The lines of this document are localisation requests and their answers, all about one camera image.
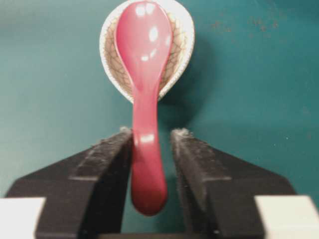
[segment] white block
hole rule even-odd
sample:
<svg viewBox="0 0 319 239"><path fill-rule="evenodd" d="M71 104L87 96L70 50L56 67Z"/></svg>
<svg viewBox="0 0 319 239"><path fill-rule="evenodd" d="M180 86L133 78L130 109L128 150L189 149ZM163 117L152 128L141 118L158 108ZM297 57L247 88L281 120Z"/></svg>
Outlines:
<svg viewBox="0 0 319 239"><path fill-rule="evenodd" d="M255 196L266 239L319 239L319 215L308 196Z"/></svg>
<svg viewBox="0 0 319 239"><path fill-rule="evenodd" d="M35 239L45 198L0 199L0 238Z"/></svg>

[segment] teal background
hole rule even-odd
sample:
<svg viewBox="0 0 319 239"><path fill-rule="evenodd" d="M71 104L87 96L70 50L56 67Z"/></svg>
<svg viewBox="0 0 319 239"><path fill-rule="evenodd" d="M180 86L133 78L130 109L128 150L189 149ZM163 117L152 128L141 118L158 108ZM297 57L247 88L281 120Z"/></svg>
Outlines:
<svg viewBox="0 0 319 239"><path fill-rule="evenodd" d="M14 179L131 125L107 79L101 26L121 0L0 0L0 196ZM319 206L319 2L180 0L193 16L190 65L159 105L169 201L124 232L183 230L169 132L286 176Z"/></svg>

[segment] red spoon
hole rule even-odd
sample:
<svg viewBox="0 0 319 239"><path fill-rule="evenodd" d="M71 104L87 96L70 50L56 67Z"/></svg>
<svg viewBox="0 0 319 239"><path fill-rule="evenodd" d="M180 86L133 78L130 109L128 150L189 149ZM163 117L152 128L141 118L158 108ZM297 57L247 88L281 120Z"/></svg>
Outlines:
<svg viewBox="0 0 319 239"><path fill-rule="evenodd" d="M135 2L123 11L115 31L115 45L131 78L134 98L132 201L147 216L158 213L167 200L157 103L171 44L169 19L157 3Z"/></svg>

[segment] bowl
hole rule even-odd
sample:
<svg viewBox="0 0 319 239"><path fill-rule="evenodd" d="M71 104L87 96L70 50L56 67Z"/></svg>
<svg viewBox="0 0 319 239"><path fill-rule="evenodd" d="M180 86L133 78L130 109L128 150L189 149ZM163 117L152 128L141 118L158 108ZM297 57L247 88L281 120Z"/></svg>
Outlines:
<svg viewBox="0 0 319 239"><path fill-rule="evenodd" d="M126 73L114 44L114 31L124 9L133 2L128 0L115 8L106 18L100 34L100 56L110 81L120 93L133 102L131 79ZM152 0L168 15L173 30L173 43L165 71L159 85L159 100L172 88L186 69L195 43L194 22L189 12L175 0Z"/></svg>

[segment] ceramic bowl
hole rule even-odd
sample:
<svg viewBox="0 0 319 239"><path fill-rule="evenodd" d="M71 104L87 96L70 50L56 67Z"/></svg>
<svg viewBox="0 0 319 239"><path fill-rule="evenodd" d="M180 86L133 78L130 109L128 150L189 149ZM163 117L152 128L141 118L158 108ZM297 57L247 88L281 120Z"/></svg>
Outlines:
<svg viewBox="0 0 319 239"><path fill-rule="evenodd" d="M114 31L124 9L136 1L140 0L128 0L114 9L106 18L100 35L100 55L104 70L113 85L130 102L133 102L131 80L117 55ZM165 10L173 30L171 53L159 85L160 100L177 82L189 63L195 43L195 29L190 14L180 3L175 0L153 1Z"/></svg>

